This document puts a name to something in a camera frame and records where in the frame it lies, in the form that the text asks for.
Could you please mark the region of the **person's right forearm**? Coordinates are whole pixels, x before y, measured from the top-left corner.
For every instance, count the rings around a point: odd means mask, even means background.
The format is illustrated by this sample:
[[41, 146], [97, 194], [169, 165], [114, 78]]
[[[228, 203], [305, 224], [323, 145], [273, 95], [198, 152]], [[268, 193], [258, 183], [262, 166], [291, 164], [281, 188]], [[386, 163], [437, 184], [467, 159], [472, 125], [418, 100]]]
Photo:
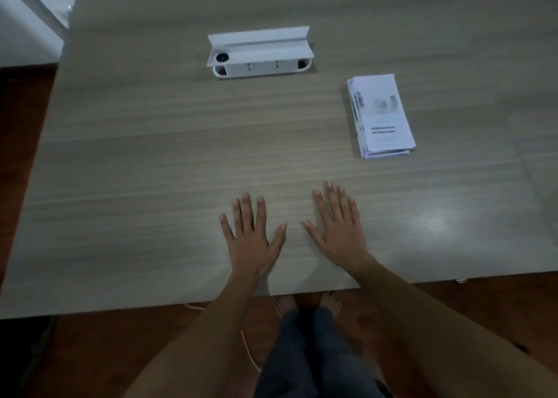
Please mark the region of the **person's right forearm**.
[[350, 254], [343, 268], [391, 324], [440, 397], [558, 398], [558, 375], [371, 254]]

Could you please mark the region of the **person's right foot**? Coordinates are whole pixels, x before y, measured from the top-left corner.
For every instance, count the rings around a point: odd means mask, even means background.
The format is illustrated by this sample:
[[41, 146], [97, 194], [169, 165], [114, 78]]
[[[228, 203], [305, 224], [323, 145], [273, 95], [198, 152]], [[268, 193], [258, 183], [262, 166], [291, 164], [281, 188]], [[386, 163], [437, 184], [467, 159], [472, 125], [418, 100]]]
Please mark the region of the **person's right foot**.
[[323, 292], [319, 300], [318, 308], [328, 310], [333, 319], [337, 318], [342, 309], [342, 302], [338, 293], [336, 291]]

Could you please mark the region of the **stack of white leaflets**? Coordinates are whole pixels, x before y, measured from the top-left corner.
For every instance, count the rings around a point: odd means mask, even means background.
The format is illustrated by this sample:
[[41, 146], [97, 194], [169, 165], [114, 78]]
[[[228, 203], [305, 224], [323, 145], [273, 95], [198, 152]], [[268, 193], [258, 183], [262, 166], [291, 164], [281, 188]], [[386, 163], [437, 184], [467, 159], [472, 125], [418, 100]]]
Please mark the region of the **stack of white leaflets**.
[[394, 74], [355, 76], [347, 88], [361, 158], [404, 156], [415, 149]]

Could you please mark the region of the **person's left foot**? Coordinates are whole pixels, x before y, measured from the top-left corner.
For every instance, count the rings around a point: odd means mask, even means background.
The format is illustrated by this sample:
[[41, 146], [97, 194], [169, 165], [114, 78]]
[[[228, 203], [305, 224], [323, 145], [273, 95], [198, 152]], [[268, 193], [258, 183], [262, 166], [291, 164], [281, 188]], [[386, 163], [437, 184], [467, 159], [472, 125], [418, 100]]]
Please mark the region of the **person's left foot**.
[[292, 295], [278, 295], [273, 297], [274, 310], [280, 320], [286, 314], [295, 312], [299, 313], [299, 309], [295, 298]]

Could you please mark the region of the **person's dark trousers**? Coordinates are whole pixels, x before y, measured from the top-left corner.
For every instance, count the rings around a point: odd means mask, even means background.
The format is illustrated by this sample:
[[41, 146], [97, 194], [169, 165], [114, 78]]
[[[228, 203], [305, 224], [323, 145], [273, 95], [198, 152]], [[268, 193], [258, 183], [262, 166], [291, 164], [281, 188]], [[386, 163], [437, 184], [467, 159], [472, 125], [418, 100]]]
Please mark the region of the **person's dark trousers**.
[[394, 398], [337, 331], [333, 313], [287, 311], [253, 398]]

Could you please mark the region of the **person's right hand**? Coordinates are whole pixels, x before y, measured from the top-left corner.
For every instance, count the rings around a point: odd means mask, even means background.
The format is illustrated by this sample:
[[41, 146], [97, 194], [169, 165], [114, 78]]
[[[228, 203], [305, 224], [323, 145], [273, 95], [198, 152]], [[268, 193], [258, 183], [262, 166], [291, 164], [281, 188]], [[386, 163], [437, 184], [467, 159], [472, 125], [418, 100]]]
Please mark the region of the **person's right hand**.
[[377, 263], [367, 249], [362, 226], [359, 228], [352, 223], [349, 206], [349, 198], [351, 197], [347, 195], [345, 188], [343, 187], [341, 201], [343, 204], [343, 222], [338, 224], [334, 223], [331, 218], [326, 183], [325, 193], [322, 193], [321, 189], [316, 189], [313, 191], [312, 197], [323, 227], [320, 232], [326, 239], [326, 247], [317, 247], [317, 249], [333, 264], [341, 267], [349, 274], [357, 273]]

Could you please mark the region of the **person's left hand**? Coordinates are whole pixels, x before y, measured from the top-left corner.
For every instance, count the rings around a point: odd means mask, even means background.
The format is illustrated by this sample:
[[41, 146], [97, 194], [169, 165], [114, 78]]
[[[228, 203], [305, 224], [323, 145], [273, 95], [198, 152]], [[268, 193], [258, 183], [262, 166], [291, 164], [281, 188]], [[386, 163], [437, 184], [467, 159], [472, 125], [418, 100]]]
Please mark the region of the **person's left hand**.
[[242, 197], [233, 200], [233, 224], [229, 223], [235, 239], [225, 239], [232, 269], [230, 277], [257, 282], [269, 273], [280, 254], [269, 253], [272, 240], [267, 238], [267, 209], [264, 198], [256, 199], [256, 210], [253, 210], [255, 229], [247, 234], [242, 232], [241, 199]]

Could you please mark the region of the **white brochure holder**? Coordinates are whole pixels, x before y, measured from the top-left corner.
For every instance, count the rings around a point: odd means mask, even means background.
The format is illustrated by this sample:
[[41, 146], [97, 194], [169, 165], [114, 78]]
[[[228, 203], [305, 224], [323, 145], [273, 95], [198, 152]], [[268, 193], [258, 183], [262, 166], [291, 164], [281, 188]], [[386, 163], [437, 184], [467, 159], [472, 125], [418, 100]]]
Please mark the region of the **white brochure holder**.
[[310, 26], [208, 35], [207, 66], [220, 79], [297, 74], [308, 71], [314, 53]]

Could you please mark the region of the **person's foot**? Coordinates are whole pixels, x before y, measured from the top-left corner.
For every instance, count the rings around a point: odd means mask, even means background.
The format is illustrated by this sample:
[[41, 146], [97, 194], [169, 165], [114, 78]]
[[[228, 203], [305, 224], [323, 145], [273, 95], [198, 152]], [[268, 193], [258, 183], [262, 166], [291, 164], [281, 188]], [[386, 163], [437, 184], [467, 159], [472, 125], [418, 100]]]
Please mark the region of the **person's foot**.
[[319, 300], [318, 308], [328, 310], [333, 319], [337, 318], [342, 309], [342, 302], [338, 293], [336, 291], [323, 292]]
[[286, 314], [295, 312], [299, 313], [299, 309], [295, 298], [292, 295], [278, 295], [273, 297], [274, 310], [280, 320]]

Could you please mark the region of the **person's left forearm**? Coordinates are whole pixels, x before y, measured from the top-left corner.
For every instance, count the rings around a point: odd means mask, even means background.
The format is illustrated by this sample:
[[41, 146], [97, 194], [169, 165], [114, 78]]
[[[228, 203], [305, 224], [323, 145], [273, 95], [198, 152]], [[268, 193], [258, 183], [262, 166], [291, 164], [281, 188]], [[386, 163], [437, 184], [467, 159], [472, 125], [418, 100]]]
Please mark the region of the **person's left forearm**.
[[219, 296], [150, 361], [123, 398], [217, 398], [259, 280], [253, 271], [233, 273]]

